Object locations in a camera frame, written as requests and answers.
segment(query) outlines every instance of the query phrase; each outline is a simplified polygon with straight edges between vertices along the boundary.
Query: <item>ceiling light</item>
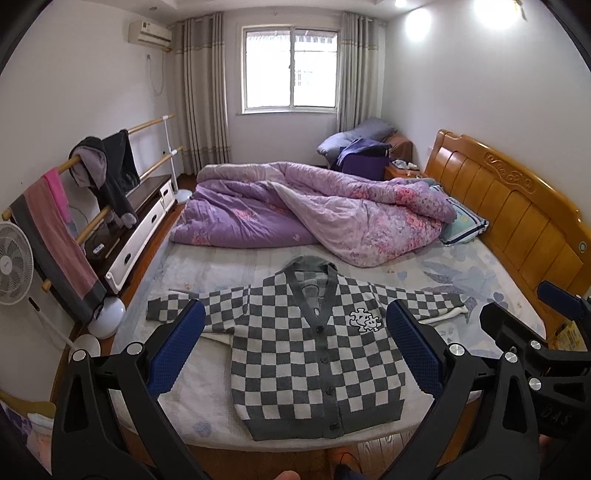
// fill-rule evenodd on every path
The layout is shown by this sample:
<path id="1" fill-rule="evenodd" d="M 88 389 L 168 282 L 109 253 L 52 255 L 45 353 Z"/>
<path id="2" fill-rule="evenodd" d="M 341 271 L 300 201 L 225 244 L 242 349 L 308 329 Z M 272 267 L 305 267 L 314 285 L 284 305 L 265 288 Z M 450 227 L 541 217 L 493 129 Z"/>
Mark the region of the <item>ceiling light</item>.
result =
<path id="1" fill-rule="evenodd" d="M 474 9 L 479 20 L 489 28 L 509 28 L 521 16 L 515 0 L 475 0 Z"/>
<path id="2" fill-rule="evenodd" d="M 424 8 L 410 12 L 406 19 L 406 33 L 411 40 L 422 40 L 431 28 L 431 14 Z"/>

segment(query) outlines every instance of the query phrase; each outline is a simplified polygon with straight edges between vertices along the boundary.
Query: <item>blue pillow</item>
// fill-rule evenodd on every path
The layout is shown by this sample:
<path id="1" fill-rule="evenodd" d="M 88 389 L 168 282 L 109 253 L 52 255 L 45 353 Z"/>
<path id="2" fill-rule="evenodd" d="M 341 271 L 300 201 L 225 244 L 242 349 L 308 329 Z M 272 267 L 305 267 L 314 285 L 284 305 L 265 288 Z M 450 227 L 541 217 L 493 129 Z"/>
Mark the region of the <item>blue pillow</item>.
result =
<path id="1" fill-rule="evenodd" d="M 446 224 L 439 235 L 439 240 L 443 245 L 465 244 L 488 228 L 488 220 L 472 212 L 454 197 L 447 196 L 441 185 L 434 185 L 430 188 L 445 194 L 446 200 L 452 204 L 457 214 L 453 223 Z"/>

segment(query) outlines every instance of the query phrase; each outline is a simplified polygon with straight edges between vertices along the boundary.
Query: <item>yellow package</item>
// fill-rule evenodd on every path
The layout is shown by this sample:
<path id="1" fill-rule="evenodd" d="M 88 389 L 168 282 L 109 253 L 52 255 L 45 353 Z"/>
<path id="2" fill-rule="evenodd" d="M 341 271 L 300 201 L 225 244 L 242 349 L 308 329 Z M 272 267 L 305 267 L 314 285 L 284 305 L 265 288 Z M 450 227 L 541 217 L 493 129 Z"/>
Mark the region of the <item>yellow package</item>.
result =
<path id="1" fill-rule="evenodd" d="M 575 322 L 570 322 L 556 337 L 556 348 L 572 352 L 586 352 L 587 347 Z"/>

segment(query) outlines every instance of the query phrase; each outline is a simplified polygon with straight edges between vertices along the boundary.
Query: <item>drawer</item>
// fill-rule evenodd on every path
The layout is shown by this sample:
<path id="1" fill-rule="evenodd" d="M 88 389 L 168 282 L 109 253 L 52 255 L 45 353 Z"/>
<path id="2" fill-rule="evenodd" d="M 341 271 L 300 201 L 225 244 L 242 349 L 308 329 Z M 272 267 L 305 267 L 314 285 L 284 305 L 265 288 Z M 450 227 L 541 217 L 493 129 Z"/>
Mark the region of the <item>drawer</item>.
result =
<path id="1" fill-rule="evenodd" d="M 139 255 L 144 250 L 148 240 L 152 237 L 154 231 L 158 228 L 160 222 L 166 215 L 162 200 L 156 202 L 144 217 L 134 233 L 131 235 L 121 253 L 117 255 L 109 271 L 105 274 L 105 280 L 114 293 L 119 293 L 123 283 L 129 276 L 129 272 L 134 267 Z"/>
<path id="2" fill-rule="evenodd" d="M 164 210 L 168 212 L 174 205 L 174 192 L 172 181 L 169 180 L 166 184 L 160 188 L 160 196 L 162 197 L 162 204 Z"/>

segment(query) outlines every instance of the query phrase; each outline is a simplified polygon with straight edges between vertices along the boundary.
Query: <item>nightstand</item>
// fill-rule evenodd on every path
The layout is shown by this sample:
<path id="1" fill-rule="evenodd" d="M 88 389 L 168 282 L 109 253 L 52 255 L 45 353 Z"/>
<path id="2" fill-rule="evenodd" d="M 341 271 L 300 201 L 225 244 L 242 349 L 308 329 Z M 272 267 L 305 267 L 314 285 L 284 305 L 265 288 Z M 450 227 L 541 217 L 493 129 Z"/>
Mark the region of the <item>nightstand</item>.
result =
<path id="1" fill-rule="evenodd" d="M 393 165 L 388 165 L 384 171 L 384 180 L 422 179 L 424 176 L 420 170 L 401 170 Z"/>

